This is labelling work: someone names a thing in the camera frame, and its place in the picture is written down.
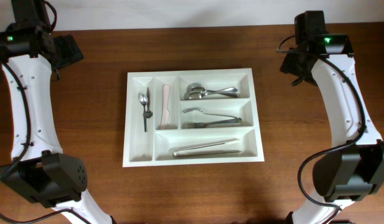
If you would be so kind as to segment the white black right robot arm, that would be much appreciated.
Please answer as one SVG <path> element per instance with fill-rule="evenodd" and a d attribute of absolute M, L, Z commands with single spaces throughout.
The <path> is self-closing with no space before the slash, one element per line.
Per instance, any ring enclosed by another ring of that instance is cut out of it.
<path fill-rule="evenodd" d="M 297 15 L 294 28 L 296 47 L 284 51 L 280 71 L 297 76 L 293 85 L 319 87 L 332 147 L 300 165 L 297 182 L 306 201 L 286 223 L 331 223 L 384 183 L 384 141 L 365 107 L 348 35 L 328 33 L 323 11 Z"/>

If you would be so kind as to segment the large steel spoon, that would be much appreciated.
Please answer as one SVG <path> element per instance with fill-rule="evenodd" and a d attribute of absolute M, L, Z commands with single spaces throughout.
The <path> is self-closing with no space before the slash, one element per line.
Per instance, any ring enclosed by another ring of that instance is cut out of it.
<path fill-rule="evenodd" d="M 238 93 L 224 93 L 224 92 L 199 92 L 199 91 L 191 91 L 186 93 L 185 99 L 186 100 L 202 100 L 205 96 L 211 96 L 211 95 L 224 95 L 229 96 L 231 98 L 238 98 Z"/>

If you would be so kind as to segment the steel fork with thick handle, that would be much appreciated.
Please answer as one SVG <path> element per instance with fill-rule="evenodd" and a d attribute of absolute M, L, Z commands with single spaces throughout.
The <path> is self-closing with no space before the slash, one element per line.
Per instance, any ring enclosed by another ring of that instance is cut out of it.
<path fill-rule="evenodd" d="M 242 120 L 240 117 L 236 117 L 236 116 L 225 115 L 225 114 L 207 113 L 207 112 L 203 111 L 203 110 L 200 109 L 200 108 L 186 108 L 186 109 L 183 109 L 183 110 L 182 110 L 183 113 L 190 113 L 190 112 L 193 112 L 193 111 L 198 111 L 198 112 L 200 112 L 200 113 L 202 113 L 202 114 L 206 114 L 206 115 L 210 115 L 210 116 L 222 116 L 222 117 L 234 118 L 234 119 L 240 119 L 240 120 Z"/>

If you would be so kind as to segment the thin steel fork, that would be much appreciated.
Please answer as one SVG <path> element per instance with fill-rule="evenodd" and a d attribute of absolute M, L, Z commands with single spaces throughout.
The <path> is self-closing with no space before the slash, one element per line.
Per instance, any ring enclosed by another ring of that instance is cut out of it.
<path fill-rule="evenodd" d="M 199 128 L 207 128 L 209 126 L 217 126 L 217 125 L 228 125 L 228 124 L 240 124 L 243 120 L 240 119 L 226 119 L 221 121 L 211 121 L 211 122 L 183 122 L 181 125 L 182 129 L 199 129 Z"/>

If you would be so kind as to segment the small steel teaspoon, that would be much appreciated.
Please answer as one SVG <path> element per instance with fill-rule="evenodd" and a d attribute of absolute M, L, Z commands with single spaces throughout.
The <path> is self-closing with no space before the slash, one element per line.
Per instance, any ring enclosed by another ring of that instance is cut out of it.
<path fill-rule="evenodd" d="M 148 104 L 148 98 L 145 94 L 140 94 L 139 102 L 143 106 L 143 123 L 144 123 L 144 132 L 147 132 L 147 118 L 146 118 L 146 107 Z"/>

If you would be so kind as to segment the pink plastic knife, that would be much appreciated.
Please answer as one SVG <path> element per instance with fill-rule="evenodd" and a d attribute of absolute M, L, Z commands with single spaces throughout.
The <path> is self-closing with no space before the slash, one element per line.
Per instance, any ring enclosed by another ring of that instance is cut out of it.
<path fill-rule="evenodd" d="M 170 85 L 164 85 L 162 87 L 162 116 L 161 116 L 161 123 L 160 123 L 160 129 L 166 129 L 166 126 L 169 122 L 169 110 L 168 110 L 168 104 L 169 104 L 169 94 L 170 94 Z"/>

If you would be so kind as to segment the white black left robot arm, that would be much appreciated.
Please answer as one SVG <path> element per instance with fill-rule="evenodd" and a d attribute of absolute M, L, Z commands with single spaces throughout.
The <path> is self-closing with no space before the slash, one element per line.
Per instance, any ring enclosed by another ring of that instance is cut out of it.
<path fill-rule="evenodd" d="M 87 189 L 81 159 L 63 153 L 54 125 L 50 83 L 83 55 L 71 35 L 53 36 L 56 14 L 44 0 L 13 0 L 15 21 L 0 32 L 0 64 L 11 97 L 11 163 L 0 183 L 30 203 L 62 214 L 72 223 L 113 223 Z"/>

